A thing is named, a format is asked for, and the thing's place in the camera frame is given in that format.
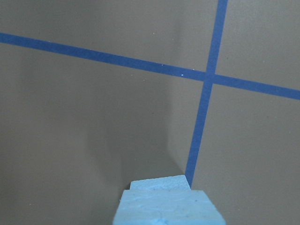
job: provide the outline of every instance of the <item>styrofoam piece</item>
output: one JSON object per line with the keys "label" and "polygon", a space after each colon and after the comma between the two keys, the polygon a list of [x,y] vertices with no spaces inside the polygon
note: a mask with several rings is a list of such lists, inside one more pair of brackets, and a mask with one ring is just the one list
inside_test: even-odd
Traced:
{"label": "styrofoam piece", "polygon": [[130,190],[190,190],[185,175],[136,180],[130,184]]}
{"label": "styrofoam piece", "polygon": [[125,190],[113,225],[225,225],[203,191]]}

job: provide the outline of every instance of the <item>gray wall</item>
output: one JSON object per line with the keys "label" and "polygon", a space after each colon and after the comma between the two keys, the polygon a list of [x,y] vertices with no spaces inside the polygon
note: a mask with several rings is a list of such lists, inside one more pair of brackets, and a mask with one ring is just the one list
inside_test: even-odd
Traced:
{"label": "gray wall", "polygon": [[[1,32],[205,71],[217,1],[3,1]],[[300,3],[229,0],[217,73],[300,89]],[[0,44],[0,224],[110,224],[183,174],[202,82]],[[228,224],[298,224],[300,102],[215,85],[192,188]]]}

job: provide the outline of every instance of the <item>blue tape line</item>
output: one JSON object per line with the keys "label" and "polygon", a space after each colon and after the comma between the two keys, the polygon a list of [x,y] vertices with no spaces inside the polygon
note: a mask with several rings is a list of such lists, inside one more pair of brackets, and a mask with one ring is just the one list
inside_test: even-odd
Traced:
{"label": "blue tape line", "polygon": [[17,45],[27,48],[43,50],[52,53],[69,55],[87,60],[94,60],[113,65],[140,69],[154,73],[184,77],[192,80],[203,81],[205,73],[202,71],[174,67],[161,63],[155,63],[145,60],[137,60],[129,57],[98,52],[94,50],[62,45],[48,41],[36,40],[28,37],[20,37],[11,34],[0,33],[0,42],[10,45]]}
{"label": "blue tape line", "polygon": [[[169,66],[166,64],[160,64],[150,61],[137,60],[124,56],[118,56],[114,54],[97,52],[93,50],[73,47],[69,45],[62,45],[57,43],[51,43],[48,41],[37,40],[28,37],[21,37],[11,34],[0,33],[0,43],[17,45],[21,47],[33,48],[37,50],[53,52],[58,54],[64,54],[74,56],[82,59],[95,60],[104,63],[110,63],[113,65],[124,66],[128,68],[136,68],[140,70],[150,71],[154,73],[161,73],[165,75],[172,75],[181,78],[192,79],[196,81],[204,81],[205,72]],[[289,88],[282,88],[275,85],[269,85],[259,82],[247,81],[238,78],[227,77],[223,75],[215,75],[213,82],[228,87],[234,87],[244,90],[256,91],[260,93],[266,93],[276,95],[285,98],[293,98],[300,100],[300,90],[294,90]]]}
{"label": "blue tape line", "polygon": [[300,90],[216,75],[215,84],[300,100]]}
{"label": "blue tape line", "polygon": [[212,34],[211,44],[210,44],[210,53],[208,57],[207,67],[206,67],[206,75],[202,87],[201,99],[200,99],[199,109],[197,113],[192,143],[191,143],[191,147],[187,159],[187,167],[186,167],[185,175],[190,186],[192,186],[193,183],[194,173],[195,173],[198,154],[201,145],[201,139],[204,131],[206,114],[210,102],[211,90],[214,82],[215,71],[217,67],[219,50],[221,45],[226,8],[227,8],[227,0],[219,0],[217,4],[215,25]]}

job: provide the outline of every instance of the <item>foam block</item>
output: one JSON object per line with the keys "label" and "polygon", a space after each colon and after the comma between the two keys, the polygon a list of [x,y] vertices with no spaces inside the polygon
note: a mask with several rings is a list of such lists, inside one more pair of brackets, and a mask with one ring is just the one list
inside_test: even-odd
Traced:
{"label": "foam block", "polygon": [[190,190],[185,175],[136,180],[130,184],[130,190]]}
{"label": "foam block", "polygon": [[113,225],[225,225],[203,191],[125,190]]}

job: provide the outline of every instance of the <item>blue tape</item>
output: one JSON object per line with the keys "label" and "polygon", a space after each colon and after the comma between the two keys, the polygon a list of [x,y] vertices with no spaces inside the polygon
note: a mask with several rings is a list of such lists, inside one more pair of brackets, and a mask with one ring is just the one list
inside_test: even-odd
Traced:
{"label": "blue tape", "polygon": [[300,100],[300,90],[216,75],[215,84]]}
{"label": "blue tape", "polygon": [[62,45],[48,41],[41,41],[28,37],[20,37],[11,34],[0,33],[0,42],[154,73],[184,77],[197,81],[203,81],[205,77],[204,72],[193,69],[174,67],[145,60],[137,60],[129,57],[98,52],[69,45]]}
{"label": "blue tape", "polygon": [[212,34],[210,53],[208,57],[206,75],[202,87],[201,99],[196,118],[192,143],[187,159],[186,178],[190,186],[192,186],[195,168],[197,164],[198,154],[200,150],[201,139],[204,131],[206,114],[210,103],[212,85],[215,78],[215,71],[218,62],[219,50],[221,45],[225,15],[227,8],[227,0],[219,0],[217,4],[217,13],[215,19],[214,30]]}
{"label": "blue tape", "polygon": [[[11,34],[0,33],[0,43],[17,45],[52,53],[69,55],[82,59],[94,60],[113,65],[124,66],[128,68],[135,68],[154,73],[161,73],[165,75],[172,75],[181,78],[192,79],[196,81],[204,81],[205,72],[193,69],[174,67],[166,64],[160,64],[150,61],[138,60],[114,54],[97,52],[89,49],[73,47],[69,45],[62,45],[48,41],[37,40],[28,37],[21,37]],[[300,100],[300,90],[289,88],[282,88],[275,85],[269,85],[259,82],[247,81],[223,75],[214,75],[213,83],[228,87],[234,87],[244,90],[250,90],[270,95],[276,95],[285,98],[293,98]]]}

